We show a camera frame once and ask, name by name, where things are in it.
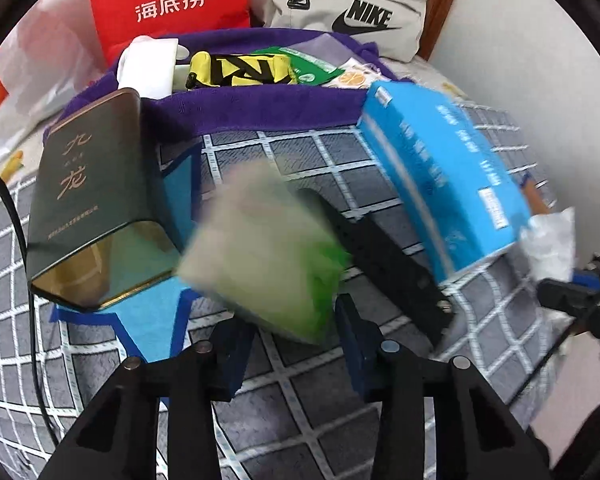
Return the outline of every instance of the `grid pattern fabric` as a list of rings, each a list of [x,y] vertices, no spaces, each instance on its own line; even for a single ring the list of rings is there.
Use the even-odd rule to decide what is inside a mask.
[[[519,129],[505,113],[465,103],[476,128],[491,142],[514,179],[529,171],[545,202],[554,196]],[[407,254],[427,265],[423,247],[394,188],[355,127],[287,132],[223,132],[204,136],[203,199],[212,199],[232,164],[268,159],[294,188],[318,190],[348,218],[371,214]],[[11,187],[27,228],[34,176]],[[351,268],[341,290],[352,295],[362,317],[419,355],[431,353],[410,320]],[[465,355],[507,399],[553,340],[514,253],[483,264],[444,290],[457,313],[435,358]],[[75,421],[126,352],[107,326],[49,323],[52,305],[36,298],[36,338],[43,396],[60,435]],[[232,314],[221,304],[192,304],[184,347],[208,337]],[[552,364],[532,384],[514,414],[526,425],[555,381]],[[426,478],[435,478],[434,413],[426,399]],[[323,348],[285,340],[260,330],[246,376],[235,399],[214,405],[222,477],[364,480],[370,475],[378,405],[364,405],[353,392],[342,349],[332,334]],[[168,411],[160,407],[156,475],[168,480]],[[32,384],[26,278],[8,215],[0,204],[0,462],[14,479],[34,479],[53,451]]]

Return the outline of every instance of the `white plastic wrapper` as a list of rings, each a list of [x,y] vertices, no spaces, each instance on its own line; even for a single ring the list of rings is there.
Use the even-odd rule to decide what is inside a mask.
[[[520,246],[536,282],[545,278],[570,282],[576,246],[573,207],[531,217],[528,228],[520,232]]]
[[[0,46],[0,161],[100,75],[75,33],[32,7]]]

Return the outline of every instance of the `gray checkered cloth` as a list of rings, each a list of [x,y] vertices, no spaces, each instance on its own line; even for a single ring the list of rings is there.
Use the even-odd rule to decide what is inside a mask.
[[[492,143],[516,180],[529,171],[549,205],[546,179],[506,114],[462,105]],[[394,188],[354,127],[287,132],[225,132],[204,137],[203,197],[232,164],[268,158],[290,185],[318,190],[348,218],[371,214],[407,254],[427,264]],[[35,177],[11,193],[25,229]],[[471,359],[498,394],[509,398],[551,344],[552,327],[538,309],[522,258],[511,254],[482,265],[448,286],[456,320],[435,357]],[[358,269],[346,272],[341,290],[352,295],[362,317],[419,355],[426,338],[370,284]],[[110,327],[49,323],[52,305],[36,299],[36,336],[43,396],[61,435],[71,426],[126,352]],[[192,304],[185,348],[231,317],[220,304]],[[0,462],[14,479],[34,479],[53,451],[32,384],[27,289],[20,252],[0,204]],[[553,384],[550,365],[514,409],[529,423]],[[426,399],[426,478],[436,471],[433,406]],[[231,403],[214,406],[218,457],[226,480],[285,478],[364,480],[369,477],[379,425],[378,405],[353,392],[335,334],[323,348],[291,342],[260,330],[246,377]],[[168,410],[160,407],[156,474],[168,478]]]

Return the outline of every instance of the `purple towel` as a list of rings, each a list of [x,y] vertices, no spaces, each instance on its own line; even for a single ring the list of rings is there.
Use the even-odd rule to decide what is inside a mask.
[[[236,28],[178,36],[194,54],[248,54],[268,46],[289,46],[323,32],[292,28]],[[375,43],[360,44],[344,34],[333,36],[382,73],[396,79],[379,60]],[[66,106],[67,117],[118,88],[117,63],[96,83]],[[178,92],[160,100],[144,99],[144,120],[160,142],[177,142],[227,130],[292,132],[355,124],[365,100],[365,90],[321,88],[305,85],[261,85],[205,88]]]

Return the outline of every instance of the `screw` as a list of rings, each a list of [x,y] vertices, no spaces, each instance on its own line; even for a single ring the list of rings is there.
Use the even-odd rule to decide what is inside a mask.
[[[141,364],[142,359],[139,357],[127,357],[124,361],[122,361],[122,365],[126,370],[135,370]]]
[[[395,354],[400,351],[400,343],[395,342],[393,339],[385,339],[382,341],[380,348],[383,352],[388,354]]]
[[[447,300],[440,300],[438,303],[438,308],[442,309],[442,312],[445,314],[451,314],[451,303]]]
[[[454,357],[452,363],[461,370],[467,370],[471,366],[471,361],[462,355]]]
[[[203,339],[202,341],[198,341],[193,345],[196,354],[208,354],[214,349],[214,345],[208,339]]]

